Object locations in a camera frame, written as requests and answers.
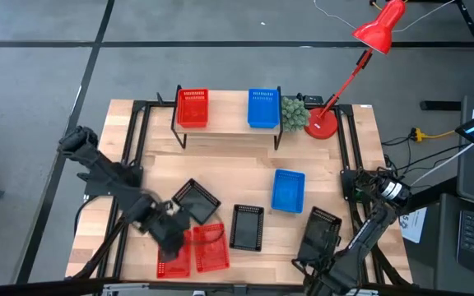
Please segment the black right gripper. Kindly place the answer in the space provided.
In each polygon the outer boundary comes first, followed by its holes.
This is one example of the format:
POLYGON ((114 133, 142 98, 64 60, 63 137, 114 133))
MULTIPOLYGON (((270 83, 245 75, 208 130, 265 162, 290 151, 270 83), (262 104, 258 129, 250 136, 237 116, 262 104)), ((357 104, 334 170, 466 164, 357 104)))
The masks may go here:
POLYGON ((292 259, 291 264, 300 272, 313 270, 303 280, 305 296, 345 295, 360 285, 360 258, 355 253, 338 253, 326 266, 318 257, 292 259))

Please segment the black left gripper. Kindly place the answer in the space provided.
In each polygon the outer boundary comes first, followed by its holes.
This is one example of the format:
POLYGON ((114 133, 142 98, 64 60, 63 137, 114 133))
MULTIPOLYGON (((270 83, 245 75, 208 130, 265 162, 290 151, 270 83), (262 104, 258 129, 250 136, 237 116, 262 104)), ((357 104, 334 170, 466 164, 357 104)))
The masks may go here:
POLYGON ((173 201, 164 201, 144 213, 140 230, 159 244, 158 262, 167 263, 188 255, 184 232, 190 229, 190 216, 173 201))

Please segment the red plastic basket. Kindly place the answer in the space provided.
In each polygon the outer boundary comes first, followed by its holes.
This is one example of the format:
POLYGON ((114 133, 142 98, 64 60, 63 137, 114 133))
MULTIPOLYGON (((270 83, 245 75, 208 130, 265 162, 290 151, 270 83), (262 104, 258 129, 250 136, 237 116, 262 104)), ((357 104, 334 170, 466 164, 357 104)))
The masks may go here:
POLYGON ((223 224, 194 227, 193 246, 197 272, 206 273, 230 267, 229 247, 223 224))
POLYGON ((183 128, 205 127, 208 122, 208 89, 181 89, 178 95, 178 124, 183 128))
POLYGON ((184 240, 188 241, 188 255, 180 259, 159 263, 157 258, 156 277, 158 279, 187 278, 191 274, 191 245, 192 233, 190 230, 184 231, 184 240))

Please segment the black plastic basket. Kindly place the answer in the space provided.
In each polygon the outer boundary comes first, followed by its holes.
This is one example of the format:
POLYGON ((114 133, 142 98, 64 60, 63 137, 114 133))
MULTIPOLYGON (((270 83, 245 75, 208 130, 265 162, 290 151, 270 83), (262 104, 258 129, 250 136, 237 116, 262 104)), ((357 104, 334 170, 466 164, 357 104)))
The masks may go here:
POLYGON ((230 248, 261 252, 264 209, 259 206, 234 205, 230 231, 230 248))
POLYGON ((327 263, 341 242, 342 219, 313 206, 305 226, 297 258, 316 258, 327 263))
POLYGON ((200 225, 205 224, 221 205, 205 187, 190 178, 172 197, 200 225))

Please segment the wooden shelf with black legs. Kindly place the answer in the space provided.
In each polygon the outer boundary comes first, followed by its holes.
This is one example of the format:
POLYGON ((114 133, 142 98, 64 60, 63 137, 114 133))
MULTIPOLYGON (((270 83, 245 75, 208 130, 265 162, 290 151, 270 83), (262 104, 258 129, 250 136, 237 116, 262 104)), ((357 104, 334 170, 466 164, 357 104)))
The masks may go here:
POLYGON ((185 89, 177 86, 170 130, 182 148, 189 135, 264 135, 273 137, 273 147, 279 148, 284 132, 281 119, 281 88, 279 91, 279 124, 274 128, 252 128, 247 122, 249 90, 208 89, 208 122, 205 127, 183 128, 178 122, 178 93, 185 89))

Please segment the blue plastic basket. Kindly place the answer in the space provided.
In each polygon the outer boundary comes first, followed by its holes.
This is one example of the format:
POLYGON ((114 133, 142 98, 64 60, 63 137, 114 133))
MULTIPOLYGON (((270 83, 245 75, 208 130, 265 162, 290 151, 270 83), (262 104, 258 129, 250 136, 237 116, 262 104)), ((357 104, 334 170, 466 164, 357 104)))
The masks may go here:
POLYGON ((247 122, 252 128, 274 128, 279 124, 278 89, 249 89, 247 122))
POLYGON ((304 209, 305 174, 277 169, 274 174, 271 208, 300 214, 304 209))

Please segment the white paper sheet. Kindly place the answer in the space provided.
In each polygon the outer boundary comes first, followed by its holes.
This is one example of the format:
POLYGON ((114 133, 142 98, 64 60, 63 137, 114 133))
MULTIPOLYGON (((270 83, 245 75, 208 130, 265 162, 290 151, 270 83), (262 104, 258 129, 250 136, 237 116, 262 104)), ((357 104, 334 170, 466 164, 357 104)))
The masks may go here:
POLYGON ((421 241, 426 212, 427 208, 424 207, 399 217, 398 222, 404 239, 413 243, 421 241))

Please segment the red desk lamp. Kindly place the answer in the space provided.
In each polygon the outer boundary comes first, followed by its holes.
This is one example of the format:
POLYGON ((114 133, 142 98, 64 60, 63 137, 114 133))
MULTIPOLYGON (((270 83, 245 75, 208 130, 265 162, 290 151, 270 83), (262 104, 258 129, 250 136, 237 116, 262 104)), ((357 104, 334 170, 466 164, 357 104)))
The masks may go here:
POLYGON ((406 11, 403 0, 390 0, 380 11, 377 17, 368 23, 357 27, 352 36, 368 48, 361 54, 355 69, 349 75, 341 88, 334 93, 323 108, 309 111, 309 125, 304 129, 313 138, 328 139, 338 129, 337 116, 332 107, 340 99, 345 89, 352 83, 357 74, 366 67, 373 55, 373 51, 388 54, 392 46, 392 30, 406 11))

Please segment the green potted plant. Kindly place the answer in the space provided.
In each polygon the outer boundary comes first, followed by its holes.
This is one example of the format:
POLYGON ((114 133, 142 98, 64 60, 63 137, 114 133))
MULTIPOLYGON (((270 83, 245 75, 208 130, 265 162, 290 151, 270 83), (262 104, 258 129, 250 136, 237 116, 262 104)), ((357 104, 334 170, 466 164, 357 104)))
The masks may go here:
POLYGON ((298 99, 282 97, 281 116, 286 132, 297 132, 309 125, 310 112, 305 108, 304 102, 298 99))

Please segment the grey side desk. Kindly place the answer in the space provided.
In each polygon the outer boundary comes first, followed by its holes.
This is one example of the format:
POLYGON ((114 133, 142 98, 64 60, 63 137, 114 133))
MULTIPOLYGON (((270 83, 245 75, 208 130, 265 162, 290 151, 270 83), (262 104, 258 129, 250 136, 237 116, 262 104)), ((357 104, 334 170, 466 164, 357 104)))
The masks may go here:
POLYGON ((474 294, 474 272, 457 262, 459 213, 474 211, 474 147, 458 161, 456 193, 440 196, 439 246, 434 287, 474 294))

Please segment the grey metal bracket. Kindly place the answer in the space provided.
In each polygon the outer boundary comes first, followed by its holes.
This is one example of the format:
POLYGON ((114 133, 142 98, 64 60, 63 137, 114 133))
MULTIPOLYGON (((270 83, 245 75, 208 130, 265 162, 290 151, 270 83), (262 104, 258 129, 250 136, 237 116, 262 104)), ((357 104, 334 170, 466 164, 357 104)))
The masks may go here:
POLYGON ((139 290, 149 290, 149 283, 123 282, 114 284, 105 284, 100 292, 100 296, 119 296, 122 292, 132 292, 139 290))

